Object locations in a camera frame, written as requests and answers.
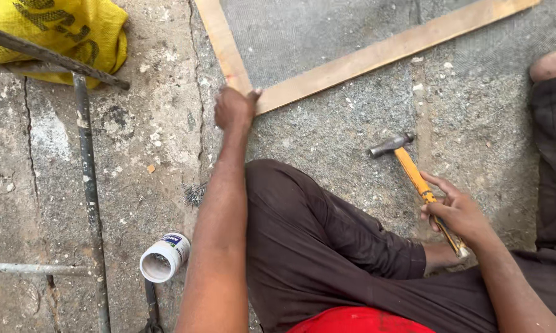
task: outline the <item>ball-peen hammer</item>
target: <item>ball-peen hammer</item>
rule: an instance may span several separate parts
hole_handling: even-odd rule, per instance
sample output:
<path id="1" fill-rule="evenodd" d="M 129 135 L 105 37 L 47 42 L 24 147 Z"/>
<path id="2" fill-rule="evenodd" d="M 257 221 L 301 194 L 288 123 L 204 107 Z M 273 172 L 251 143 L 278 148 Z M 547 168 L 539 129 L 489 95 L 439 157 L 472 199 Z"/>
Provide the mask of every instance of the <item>ball-peen hammer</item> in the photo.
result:
<path id="1" fill-rule="evenodd" d="M 405 173 L 407 174 L 407 176 L 409 176 L 409 179 L 412 181 L 416 190 L 424 200 L 424 203 L 434 203 L 436 202 L 434 194 L 432 193 L 432 191 L 430 191 L 430 187 L 420 175 L 420 172 L 418 171 L 415 163 L 412 161 L 412 158 L 409 156 L 405 148 L 403 148 L 406 143 L 410 143 L 411 141 L 414 141 L 414 139 L 415 136 L 411 133 L 397 134 L 392 136 L 382 144 L 370 148 L 369 152 L 374 158 L 377 158 L 381 155 L 393 151 L 395 153 L 395 156 L 397 156 L 397 159 L 403 166 Z M 452 231 L 449 230 L 449 228 L 447 227 L 446 223 L 444 223 L 444 221 L 440 217 L 434 216 L 434 222 L 438 226 L 438 229 L 442 231 L 442 233 L 448 240 L 448 243 L 455 251 L 457 258 L 465 258 L 467 255 L 469 255 L 467 246 L 465 245 L 463 240 L 453 234 Z"/>

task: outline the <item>man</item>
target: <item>man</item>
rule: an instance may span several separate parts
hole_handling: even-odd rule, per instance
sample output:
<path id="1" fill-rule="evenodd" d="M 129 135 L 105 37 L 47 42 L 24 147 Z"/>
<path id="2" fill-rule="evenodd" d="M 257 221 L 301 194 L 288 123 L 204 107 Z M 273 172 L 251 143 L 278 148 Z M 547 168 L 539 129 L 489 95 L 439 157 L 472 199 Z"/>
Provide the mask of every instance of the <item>man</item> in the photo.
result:
<path id="1" fill-rule="evenodd" d="M 271 160 L 244 167 L 260 92 L 225 88 L 215 121 L 223 148 L 194 231 L 177 332 L 246 332 L 248 295 L 269 332 L 556 332 L 556 52 L 531 68 L 541 153 L 536 253 L 504 247 L 477 204 L 448 181 L 422 207 L 442 217 L 480 266 L 456 264 L 447 245 L 421 245 Z"/>

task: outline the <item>sandy ground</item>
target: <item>sandy ground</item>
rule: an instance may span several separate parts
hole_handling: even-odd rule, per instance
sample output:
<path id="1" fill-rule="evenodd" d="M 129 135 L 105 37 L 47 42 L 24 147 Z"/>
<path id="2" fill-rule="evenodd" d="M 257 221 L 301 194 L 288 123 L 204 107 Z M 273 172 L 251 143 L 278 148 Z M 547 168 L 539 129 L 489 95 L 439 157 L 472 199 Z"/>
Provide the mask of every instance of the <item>sandy ground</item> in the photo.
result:
<path id="1" fill-rule="evenodd" d="M 166 232 L 193 234 L 198 210 L 181 202 L 181 183 L 206 181 L 215 162 L 212 96 L 223 76 L 194 3 L 114 2 L 129 14 L 117 76 L 132 87 L 91 91 L 91 115 L 112 329 L 138 332 L 148 318 L 138 260 Z M 451 2 L 420 1 L 408 20 Z M 395 158 L 365 153 L 413 131 L 421 169 L 469 191 L 507 246 L 532 249 L 538 156 L 526 67 L 553 49 L 556 0 L 257 118 L 247 159 L 291 163 L 387 228 L 441 240 L 418 220 Z M 90 264 L 75 120 L 72 87 L 0 74 L 0 261 Z M 169 332 L 184 280 L 182 268 L 157 286 Z M 0 274 L 0 332 L 96 331 L 94 294 L 85 278 Z M 258 323 L 252 314 L 252 331 Z"/>

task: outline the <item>white plastic container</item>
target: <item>white plastic container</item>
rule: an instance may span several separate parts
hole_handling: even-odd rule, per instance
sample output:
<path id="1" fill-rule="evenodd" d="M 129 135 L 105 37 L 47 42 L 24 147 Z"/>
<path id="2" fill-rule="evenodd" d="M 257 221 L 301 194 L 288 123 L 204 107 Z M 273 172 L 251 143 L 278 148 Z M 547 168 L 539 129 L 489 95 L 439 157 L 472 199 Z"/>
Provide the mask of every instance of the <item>white plastic container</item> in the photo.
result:
<path id="1" fill-rule="evenodd" d="M 140 271 L 149 281 L 169 280 L 190 256 L 190 242 L 181 233 L 163 236 L 140 257 Z"/>

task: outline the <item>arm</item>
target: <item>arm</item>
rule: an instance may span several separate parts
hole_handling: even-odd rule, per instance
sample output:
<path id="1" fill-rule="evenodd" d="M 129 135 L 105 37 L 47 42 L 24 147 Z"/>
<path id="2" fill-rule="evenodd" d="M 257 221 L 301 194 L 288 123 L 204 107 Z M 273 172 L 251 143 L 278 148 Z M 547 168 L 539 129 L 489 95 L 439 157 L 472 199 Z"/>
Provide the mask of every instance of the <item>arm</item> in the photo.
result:
<path id="1" fill-rule="evenodd" d="M 526 282 L 516 261 L 483 216 L 475 201 L 447 180 L 421 172 L 447 198 L 422 206 L 422 218 L 436 215 L 462 237 L 477 256 L 481 275 L 501 332 L 556 332 L 556 317 Z"/>
<path id="2" fill-rule="evenodd" d="M 260 92 L 232 88 L 216 97 L 223 148 L 208 183 L 192 241 L 176 332 L 247 332 L 245 146 Z"/>

